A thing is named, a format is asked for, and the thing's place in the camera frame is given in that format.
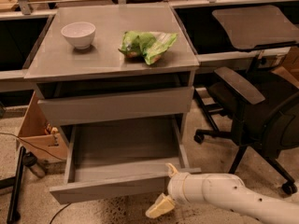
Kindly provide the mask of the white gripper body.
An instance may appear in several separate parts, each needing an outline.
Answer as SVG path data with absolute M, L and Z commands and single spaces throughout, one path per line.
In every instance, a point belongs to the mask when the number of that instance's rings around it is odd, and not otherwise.
M 203 201 L 202 185 L 200 175 L 178 173 L 170 178 L 167 190 L 176 203 L 200 203 Z

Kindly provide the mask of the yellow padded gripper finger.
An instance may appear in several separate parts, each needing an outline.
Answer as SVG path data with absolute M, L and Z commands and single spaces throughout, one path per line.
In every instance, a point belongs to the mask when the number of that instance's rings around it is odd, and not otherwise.
M 155 203 L 146 211 L 146 216 L 149 218 L 157 218 L 169 213 L 175 208 L 175 202 L 170 195 L 162 193 Z
M 172 163 L 167 163 L 166 166 L 168 168 L 169 176 L 174 176 L 178 174 L 178 169 Z

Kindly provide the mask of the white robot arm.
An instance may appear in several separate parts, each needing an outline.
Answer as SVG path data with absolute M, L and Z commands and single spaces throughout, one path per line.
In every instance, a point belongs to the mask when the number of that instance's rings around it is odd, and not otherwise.
M 263 224 L 299 224 L 298 204 L 254 192 L 237 175 L 191 174 L 180 172 L 172 163 L 166 166 L 170 177 L 167 195 L 162 193 L 146 211 L 149 218 L 169 213 L 177 204 L 209 203 Z

